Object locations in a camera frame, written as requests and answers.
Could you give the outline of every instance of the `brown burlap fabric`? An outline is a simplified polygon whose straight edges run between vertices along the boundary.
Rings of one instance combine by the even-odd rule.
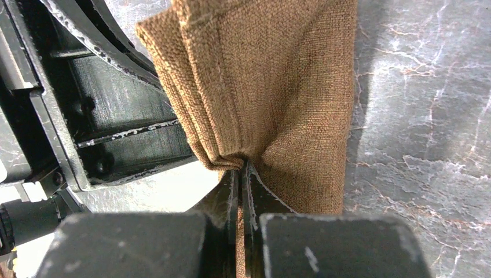
[[[300,213],[342,211],[356,0],[175,0],[137,26],[196,156],[252,159]]]

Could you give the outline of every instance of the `metal rod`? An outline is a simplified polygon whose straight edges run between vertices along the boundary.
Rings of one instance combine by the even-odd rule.
[[[113,140],[125,138],[128,136],[133,136],[133,135],[141,134],[141,133],[156,130],[156,129],[161,129],[162,127],[175,126],[178,124],[179,124],[178,119],[168,120],[166,122],[154,123],[152,125],[142,126],[142,127],[138,127],[135,129],[128,129],[128,130],[117,132],[117,133],[97,136],[97,137],[94,137],[94,138],[91,138],[88,140],[83,140],[82,142],[76,143],[76,145],[79,149],[86,148],[86,147],[95,146],[95,145],[102,144],[102,143],[107,143],[107,142],[110,142]]]

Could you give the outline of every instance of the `fabric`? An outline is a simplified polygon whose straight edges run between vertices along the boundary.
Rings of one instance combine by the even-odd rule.
[[[339,214],[356,0],[175,0],[137,25],[209,169],[252,159],[300,213]]]

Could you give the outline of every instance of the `bolt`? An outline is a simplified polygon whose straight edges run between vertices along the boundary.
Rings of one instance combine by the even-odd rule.
[[[53,174],[53,183],[56,185],[56,186],[61,186],[61,184],[63,184],[63,181],[65,179],[63,178],[63,175],[60,173],[60,172],[55,172]]]
[[[90,113],[95,108],[96,108],[96,104],[91,97],[85,97],[81,100],[76,100],[73,103],[73,109],[79,115]]]
[[[96,171],[100,174],[108,174],[111,171],[112,163],[109,159],[101,158],[96,161]]]

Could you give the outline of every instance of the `black metal clamp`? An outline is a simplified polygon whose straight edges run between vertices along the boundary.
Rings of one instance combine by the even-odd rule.
[[[37,277],[236,277],[240,207],[246,276],[430,277],[399,220],[295,214],[249,162],[187,213],[68,217]]]

